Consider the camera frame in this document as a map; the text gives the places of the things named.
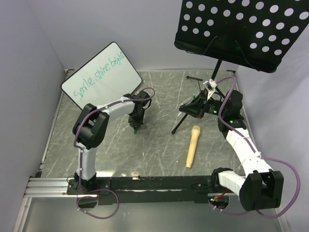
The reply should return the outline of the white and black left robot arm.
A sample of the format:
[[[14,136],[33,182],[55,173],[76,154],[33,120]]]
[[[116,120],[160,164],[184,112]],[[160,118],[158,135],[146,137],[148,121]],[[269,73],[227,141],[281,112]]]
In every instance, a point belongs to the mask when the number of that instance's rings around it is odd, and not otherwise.
[[[136,133],[143,125],[144,113],[154,97],[155,91],[149,95],[144,89],[138,94],[125,94],[120,99],[105,105],[85,105],[72,132],[75,135],[73,146],[78,148],[78,168],[74,174],[78,189],[90,194],[97,188],[96,155],[97,147],[103,142],[108,124],[113,120],[129,115],[128,123]]]

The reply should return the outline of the white marker pen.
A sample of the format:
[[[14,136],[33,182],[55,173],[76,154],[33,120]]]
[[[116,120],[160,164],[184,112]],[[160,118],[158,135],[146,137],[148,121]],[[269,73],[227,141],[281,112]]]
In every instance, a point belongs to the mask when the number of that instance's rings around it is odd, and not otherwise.
[[[190,104],[194,99],[195,99],[195,95],[193,95],[192,97],[188,98],[186,102],[183,102],[184,105],[188,105]],[[177,115],[177,117],[179,117],[180,115],[182,115],[183,113],[180,111]]]

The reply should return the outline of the white whiteboard with black frame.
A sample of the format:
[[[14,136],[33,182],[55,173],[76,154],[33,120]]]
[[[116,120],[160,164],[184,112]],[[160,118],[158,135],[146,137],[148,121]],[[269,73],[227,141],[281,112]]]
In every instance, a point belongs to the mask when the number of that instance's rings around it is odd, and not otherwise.
[[[62,91],[80,108],[104,105],[133,93],[142,78],[116,42],[111,42],[61,85]]]

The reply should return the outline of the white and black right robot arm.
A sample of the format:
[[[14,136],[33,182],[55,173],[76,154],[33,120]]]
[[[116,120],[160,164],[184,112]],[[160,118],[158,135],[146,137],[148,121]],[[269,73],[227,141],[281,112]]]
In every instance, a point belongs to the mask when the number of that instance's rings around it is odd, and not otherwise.
[[[243,95],[232,90],[223,100],[215,100],[207,99],[207,93],[207,90],[201,91],[179,110],[199,119],[205,113],[218,116],[219,131],[232,146],[245,172],[245,177],[242,177],[229,168],[213,170],[212,189],[222,192],[227,188],[237,194],[246,211],[278,208],[284,178],[280,171],[274,171],[261,158],[250,138],[244,117],[240,114]]]

